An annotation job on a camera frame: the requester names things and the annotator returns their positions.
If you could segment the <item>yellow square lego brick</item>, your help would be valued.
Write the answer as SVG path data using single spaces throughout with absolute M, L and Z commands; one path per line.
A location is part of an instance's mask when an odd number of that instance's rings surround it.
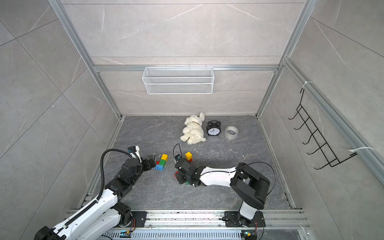
M 169 156 L 167 154 L 162 154 L 161 160 L 168 161 Z
M 187 160 L 191 160 L 193 158 L 193 155 L 190 152 L 187 152 L 185 154 L 185 156 L 186 156 Z

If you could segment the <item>blue long lego brick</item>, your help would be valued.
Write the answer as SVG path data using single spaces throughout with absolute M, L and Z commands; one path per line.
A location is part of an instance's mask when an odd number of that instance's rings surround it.
M 157 164 L 155 167 L 154 167 L 155 170 L 159 170 L 159 171 L 163 171 L 164 170 L 164 166 L 163 165 L 159 165 Z

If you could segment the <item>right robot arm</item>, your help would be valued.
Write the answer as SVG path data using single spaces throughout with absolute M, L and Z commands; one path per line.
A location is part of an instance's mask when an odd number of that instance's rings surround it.
M 195 167 L 189 161 L 180 159 L 175 163 L 175 169 L 175 176 L 181 185 L 188 182 L 194 187 L 222 186 L 234 190 L 242 199 L 238 217 L 242 225 L 250 225 L 256 212 L 264 209 L 271 182 L 249 164 L 239 163 L 230 169 L 214 169 Z

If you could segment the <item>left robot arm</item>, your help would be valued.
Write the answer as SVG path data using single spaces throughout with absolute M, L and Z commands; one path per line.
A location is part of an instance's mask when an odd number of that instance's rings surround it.
M 95 240 L 116 226 L 136 227 L 131 208 L 121 200 L 132 190 L 135 181 L 145 171 L 156 166 L 156 156 L 126 160 L 116 178 L 87 205 L 52 228 L 41 228 L 35 240 Z

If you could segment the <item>yellow square lego brick bottom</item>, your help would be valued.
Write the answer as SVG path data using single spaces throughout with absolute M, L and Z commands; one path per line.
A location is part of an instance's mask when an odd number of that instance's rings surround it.
M 185 156 L 186 156 L 187 160 L 191 160 L 193 158 L 193 155 L 190 152 L 187 152 L 185 154 Z

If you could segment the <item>yellow square lego brick top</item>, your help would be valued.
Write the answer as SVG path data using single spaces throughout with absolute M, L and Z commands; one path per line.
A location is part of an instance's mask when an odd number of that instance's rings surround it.
M 162 154 L 161 160 L 168 161 L 169 156 L 167 154 Z

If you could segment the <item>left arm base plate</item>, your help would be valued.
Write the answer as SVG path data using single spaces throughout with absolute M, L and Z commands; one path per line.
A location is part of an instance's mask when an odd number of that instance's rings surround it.
M 148 215 L 146 211 L 119 213 L 111 209 L 110 212 L 104 219 L 104 222 L 108 222 L 110 228 L 143 228 Z

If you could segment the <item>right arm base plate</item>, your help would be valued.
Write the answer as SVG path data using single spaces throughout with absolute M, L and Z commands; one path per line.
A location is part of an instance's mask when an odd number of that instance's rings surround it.
M 251 220 L 242 217 L 239 212 L 226 211 L 221 218 L 225 222 L 226 227 L 249 227 L 249 228 L 263 228 L 266 226 L 264 215 L 260 211 L 256 211 L 254 217 Z

